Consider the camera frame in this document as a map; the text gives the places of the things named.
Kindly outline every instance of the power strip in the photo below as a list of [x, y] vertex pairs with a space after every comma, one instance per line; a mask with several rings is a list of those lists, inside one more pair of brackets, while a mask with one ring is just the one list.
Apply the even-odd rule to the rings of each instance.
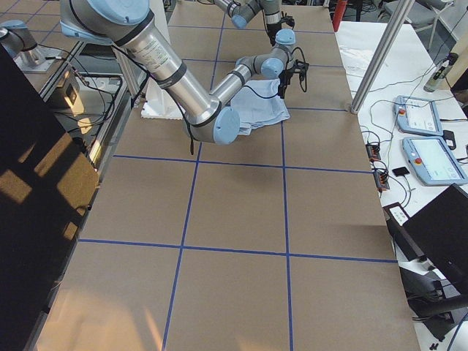
[[383, 170], [374, 170], [374, 180], [375, 186], [379, 192], [384, 192], [385, 190], [390, 190], [390, 185], [388, 184], [388, 179], [385, 177]]
[[366, 144], [367, 157], [370, 162], [381, 160], [379, 150], [380, 149], [377, 145]]

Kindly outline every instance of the chair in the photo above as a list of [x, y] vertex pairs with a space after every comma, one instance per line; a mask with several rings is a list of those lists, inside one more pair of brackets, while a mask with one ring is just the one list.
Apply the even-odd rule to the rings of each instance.
[[[379, 21], [385, 16], [390, 17], [395, 12], [399, 1], [401, 0], [385, 3], [383, 11], [379, 14]], [[427, 50], [431, 49], [440, 14], [452, 6], [453, 2], [453, 0], [418, 0], [409, 11], [406, 22], [411, 24], [416, 32], [432, 29]]]

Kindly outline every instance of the white towel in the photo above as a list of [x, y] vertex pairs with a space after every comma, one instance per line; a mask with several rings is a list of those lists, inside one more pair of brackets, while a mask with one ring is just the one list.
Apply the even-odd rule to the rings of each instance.
[[[250, 80], [246, 85], [262, 97], [271, 97], [278, 93], [279, 79]], [[290, 117], [283, 99], [278, 96], [262, 99], [249, 88], [242, 88], [231, 99], [231, 107], [241, 118], [239, 135], [250, 135], [252, 129], [270, 126]]]

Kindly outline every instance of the metal pole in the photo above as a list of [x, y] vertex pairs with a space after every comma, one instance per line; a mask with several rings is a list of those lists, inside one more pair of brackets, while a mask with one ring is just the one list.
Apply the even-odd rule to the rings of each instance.
[[387, 57], [388, 51], [390, 50], [396, 36], [400, 32], [401, 25], [408, 16], [412, 5], [415, 0], [400, 0], [395, 12], [393, 13], [390, 21], [388, 22], [387, 28], [380, 39], [380, 42], [375, 50], [374, 56], [372, 56], [369, 68], [366, 70], [363, 81], [359, 85], [358, 91], [356, 92], [355, 98], [351, 104], [351, 113], [358, 113], [364, 100], [367, 97], [369, 90], [371, 89], [372, 83], [374, 82], [377, 73], [380, 71], [380, 67]]

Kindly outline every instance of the red object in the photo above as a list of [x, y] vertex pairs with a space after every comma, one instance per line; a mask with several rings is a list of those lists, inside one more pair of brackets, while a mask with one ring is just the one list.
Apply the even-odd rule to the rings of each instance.
[[335, 14], [333, 15], [333, 30], [338, 31], [339, 24], [343, 19], [344, 12], [346, 11], [347, 0], [339, 0], [336, 4]]

